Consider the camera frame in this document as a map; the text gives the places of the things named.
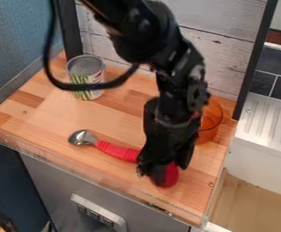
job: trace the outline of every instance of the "red handle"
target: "red handle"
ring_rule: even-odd
[[[126,160],[133,163],[136,163],[137,158],[140,154],[139,150],[124,148],[103,140],[98,140],[95,143],[95,146],[98,150],[101,150],[117,159]]]

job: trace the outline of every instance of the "wooden floor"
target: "wooden floor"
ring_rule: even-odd
[[[233,232],[281,232],[281,195],[222,175],[210,221]]]

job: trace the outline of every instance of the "can label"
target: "can label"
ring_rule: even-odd
[[[90,76],[79,76],[79,75],[72,75],[72,82],[76,84],[84,84],[84,83],[100,83],[103,82],[104,79],[104,70],[97,72],[94,75]],[[93,100],[97,99],[102,96],[102,90],[97,91],[76,91],[73,92],[75,97],[81,100]]]

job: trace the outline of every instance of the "black cable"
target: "black cable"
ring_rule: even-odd
[[[53,77],[53,74],[50,70],[50,52],[53,44],[54,33],[55,33],[55,25],[56,25],[56,14],[55,14],[55,5],[54,0],[50,0],[50,9],[51,9],[51,19],[49,24],[48,33],[46,36],[46,41],[44,45],[44,72],[48,76],[49,81],[57,88],[65,91],[87,91],[87,90],[102,90],[102,89],[110,89],[115,88],[123,83],[125,83],[139,68],[138,64],[134,64],[130,67],[130,69],[116,78],[113,81],[105,82],[105,83],[92,83],[92,84],[71,84],[66,82],[60,82]]]

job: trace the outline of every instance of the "gray wall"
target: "gray wall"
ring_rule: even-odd
[[[0,88],[42,55],[48,20],[48,0],[0,0]]]
[[[48,20],[48,0],[0,0],[0,89],[42,55]],[[1,145],[0,212],[19,231],[39,232],[49,219],[19,156]]]
[[[267,0],[162,0],[177,16],[181,32],[202,52],[211,91],[236,100]],[[79,4],[83,50],[106,63],[127,67],[105,30]]]

